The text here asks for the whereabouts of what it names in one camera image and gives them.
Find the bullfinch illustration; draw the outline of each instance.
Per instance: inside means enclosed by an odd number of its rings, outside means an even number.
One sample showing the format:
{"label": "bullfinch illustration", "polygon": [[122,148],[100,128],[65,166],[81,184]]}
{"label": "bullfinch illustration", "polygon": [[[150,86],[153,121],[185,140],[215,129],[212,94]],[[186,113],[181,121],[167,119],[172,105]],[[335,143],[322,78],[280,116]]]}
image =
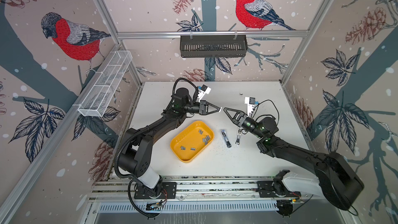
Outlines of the bullfinch illustration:
{"label": "bullfinch illustration", "polygon": [[86,75],[89,71],[95,71],[91,68],[91,59],[98,52],[100,53],[101,42],[111,36],[103,31],[94,30],[85,24],[70,22],[54,12],[47,13],[43,17],[41,27],[44,36],[46,38],[52,37],[54,42],[70,58],[89,61],[90,68],[86,71]]}
{"label": "bullfinch illustration", "polygon": [[265,26],[279,25],[288,30],[294,30],[287,26],[272,9],[272,5],[265,0],[236,0],[236,17],[248,28],[259,28]]}

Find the table surface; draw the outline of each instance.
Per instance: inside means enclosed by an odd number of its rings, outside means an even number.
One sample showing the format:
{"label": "table surface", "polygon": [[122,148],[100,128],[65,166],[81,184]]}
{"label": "table surface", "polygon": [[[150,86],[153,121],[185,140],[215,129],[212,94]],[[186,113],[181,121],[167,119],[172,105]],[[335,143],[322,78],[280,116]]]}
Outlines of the table surface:
{"label": "table surface", "polygon": [[[174,82],[146,82],[138,101],[130,127],[139,129],[161,117],[161,112],[171,99]],[[261,102],[271,99],[278,108],[279,132],[275,135],[296,146],[308,149],[305,139],[294,118],[291,107],[279,82],[194,82],[205,84],[211,92],[203,97],[218,107],[228,107],[247,112],[245,97],[255,97]],[[193,95],[194,88],[187,82],[179,82],[177,89],[185,87]],[[259,106],[256,116],[277,112],[271,102]],[[215,138],[192,162],[179,161],[170,148],[171,140],[192,122],[205,122],[215,134]],[[232,147],[227,148],[221,136],[225,129]],[[242,135],[240,145],[235,144],[238,127],[226,116],[224,111],[207,116],[195,114],[187,118],[181,126],[168,132],[158,140],[152,150],[150,165],[162,176],[275,176],[280,170],[311,175],[307,170],[283,159],[261,154],[257,148],[258,138],[248,133]]]}

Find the white wire basket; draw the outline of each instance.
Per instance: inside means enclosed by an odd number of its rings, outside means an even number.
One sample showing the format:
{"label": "white wire basket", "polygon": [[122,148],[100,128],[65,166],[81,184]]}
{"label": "white wire basket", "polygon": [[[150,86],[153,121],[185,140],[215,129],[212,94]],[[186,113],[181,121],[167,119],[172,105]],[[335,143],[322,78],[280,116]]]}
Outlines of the white wire basket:
{"label": "white wire basket", "polygon": [[78,111],[83,116],[103,116],[131,60],[130,51],[118,50],[114,53],[94,86],[80,104]]}

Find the black metal basket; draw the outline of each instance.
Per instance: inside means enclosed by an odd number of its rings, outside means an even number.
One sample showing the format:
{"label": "black metal basket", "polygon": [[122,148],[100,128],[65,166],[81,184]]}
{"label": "black metal basket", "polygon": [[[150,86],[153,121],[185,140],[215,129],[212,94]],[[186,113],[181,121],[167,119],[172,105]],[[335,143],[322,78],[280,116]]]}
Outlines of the black metal basket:
{"label": "black metal basket", "polygon": [[181,36],[181,57],[244,57],[248,50],[246,35]]}

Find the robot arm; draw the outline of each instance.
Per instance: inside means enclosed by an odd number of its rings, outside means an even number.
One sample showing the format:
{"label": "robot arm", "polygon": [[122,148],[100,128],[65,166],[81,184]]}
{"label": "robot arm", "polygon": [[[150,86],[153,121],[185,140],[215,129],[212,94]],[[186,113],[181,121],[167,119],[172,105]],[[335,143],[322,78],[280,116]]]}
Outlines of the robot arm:
{"label": "robot arm", "polygon": [[335,207],[348,210],[363,190],[363,182],[340,154],[312,152],[287,143],[274,135],[279,130],[274,118],[256,122],[240,110],[224,108],[224,112],[235,125],[260,139],[257,147],[261,153],[290,161],[315,174],[325,198]]}
{"label": "robot arm", "polygon": [[[131,178],[138,183],[144,184],[145,191],[150,196],[158,196],[162,189],[162,177],[160,177],[149,166],[152,156],[152,146],[166,133],[178,128],[186,119],[187,113],[199,113],[200,115],[208,115],[219,112],[220,108],[206,101],[196,102],[199,94],[198,88],[195,87],[195,93],[191,98],[186,88],[179,88],[174,93],[178,81],[188,81],[179,78],[174,84],[172,100],[167,108],[162,112],[162,117],[149,126],[135,130],[130,128],[126,131],[122,139],[122,146],[118,150],[115,160],[115,173],[120,178]],[[216,110],[209,112],[209,106]],[[129,172],[130,174],[122,174],[119,168]]]}

